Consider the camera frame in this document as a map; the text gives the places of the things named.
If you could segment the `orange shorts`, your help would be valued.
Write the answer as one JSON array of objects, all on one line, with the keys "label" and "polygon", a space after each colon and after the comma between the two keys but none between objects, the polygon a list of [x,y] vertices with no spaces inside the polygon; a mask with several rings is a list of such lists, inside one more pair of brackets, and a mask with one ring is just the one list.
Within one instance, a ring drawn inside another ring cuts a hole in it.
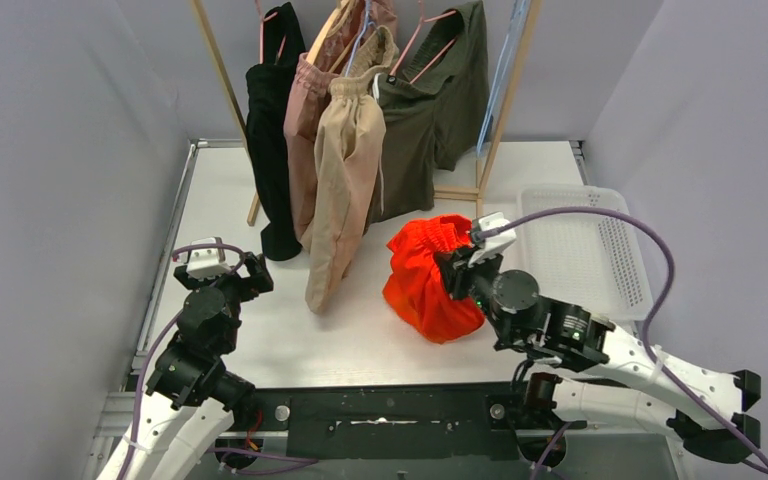
[{"label": "orange shorts", "polygon": [[455,341],[485,323],[474,301],[450,298],[434,260],[436,253],[468,246],[471,225],[457,214],[414,219],[387,243],[391,274],[382,295],[401,320],[432,343]]}]

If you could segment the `light blue wire hanger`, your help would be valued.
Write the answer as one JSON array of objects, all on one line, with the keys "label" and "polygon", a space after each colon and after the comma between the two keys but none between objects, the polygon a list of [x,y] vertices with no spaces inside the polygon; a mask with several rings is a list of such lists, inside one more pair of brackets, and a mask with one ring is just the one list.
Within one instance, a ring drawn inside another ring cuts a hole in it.
[{"label": "light blue wire hanger", "polygon": [[476,155],[481,157],[488,142],[488,135],[492,130],[494,114],[500,102],[502,83],[508,79],[510,67],[516,50],[515,36],[523,32],[527,10],[531,6],[529,0],[518,0],[513,4],[506,35],[500,50],[492,82],[489,90],[488,102],[485,109],[481,129],[476,142]]}]

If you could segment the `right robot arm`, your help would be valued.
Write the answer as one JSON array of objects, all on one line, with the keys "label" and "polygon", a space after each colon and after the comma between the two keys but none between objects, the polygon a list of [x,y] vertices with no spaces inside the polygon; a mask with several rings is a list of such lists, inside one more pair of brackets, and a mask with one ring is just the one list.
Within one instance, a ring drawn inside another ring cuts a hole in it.
[{"label": "right robot arm", "polygon": [[759,375],[716,372],[647,348],[611,321],[541,295],[529,273],[502,270],[499,255],[473,262],[477,251],[462,247],[433,259],[449,297],[474,303],[491,325],[495,350],[547,366],[515,374],[528,422],[644,430],[723,464],[747,460],[760,445],[760,423],[748,413],[761,396]]}]

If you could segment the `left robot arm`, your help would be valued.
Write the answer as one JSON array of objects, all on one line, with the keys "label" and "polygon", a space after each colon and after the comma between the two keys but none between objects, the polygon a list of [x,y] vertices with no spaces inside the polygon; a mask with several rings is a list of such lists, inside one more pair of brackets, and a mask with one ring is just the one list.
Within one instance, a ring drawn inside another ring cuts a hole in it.
[{"label": "left robot arm", "polygon": [[175,279],[188,295],[169,324],[165,347],[153,344],[138,376],[131,423],[99,473],[101,479],[183,479],[218,436],[256,416],[254,385],[223,361],[237,346],[243,303],[274,288],[266,259],[204,240],[174,252]]}]

